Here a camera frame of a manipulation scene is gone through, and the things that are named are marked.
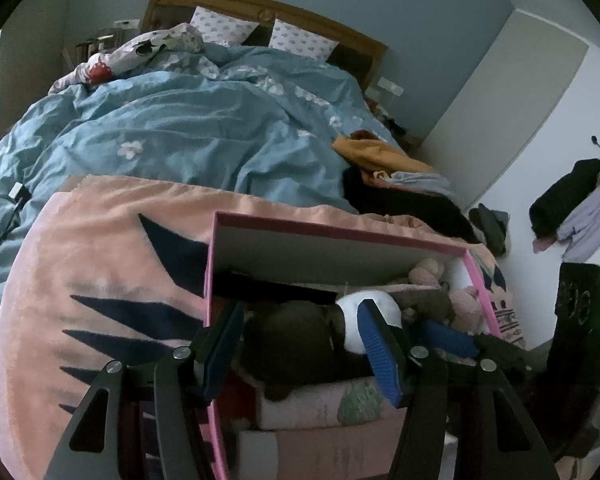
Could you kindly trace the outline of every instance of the blue duvet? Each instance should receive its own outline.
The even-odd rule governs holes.
[[[32,199],[0,245],[0,296],[46,200],[72,174],[126,174],[353,211],[342,196],[339,134],[372,130],[355,79],[309,58],[261,47],[160,52],[97,88],[74,85],[31,106],[0,141],[0,232],[23,182]]]

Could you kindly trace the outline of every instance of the pillow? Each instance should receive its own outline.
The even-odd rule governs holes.
[[[336,48],[337,41],[328,40],[304,28],[276,19],[269,46],[278,50],[286,50],[298,56],[313,57],[326,61]]]
[[[190,23],[200,32],[205,43],[222,46],[242,44],[258,26],[257,22],[239,20],[200,6],[196,7]]]

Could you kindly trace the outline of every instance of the wooden headboard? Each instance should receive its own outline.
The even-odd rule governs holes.
[[[308,10],[281,4],[273,0],[149,0],[141,31],[171,28],[179,23],[189,23],[196,7],[259,22],[244,45],[267,46],[276,18],[297,25],[338,42],[327,63],[349,72],[363,90],[369,86],[386,46],[352,28],[334,22]]]

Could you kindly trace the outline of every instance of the black speaker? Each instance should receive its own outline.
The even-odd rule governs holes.
[[[600,388],[600,267],[560,266],[554,342],[545,380]]]
[[[557,458],[583,438],[585,447],[592,445],[598,433],[590,420],[600,402],[599,266],[560,266],[555,314],[554,339],[531,410]]]

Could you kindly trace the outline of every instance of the blue-gray wall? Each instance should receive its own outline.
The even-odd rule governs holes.
[[[148,0],[71,0],[66,45],[113,20],[141,18]],[[355,28],[388,46],[380,74],[404,88],[390,112],[425,137],[502,28],[509,0],[278,0]]]

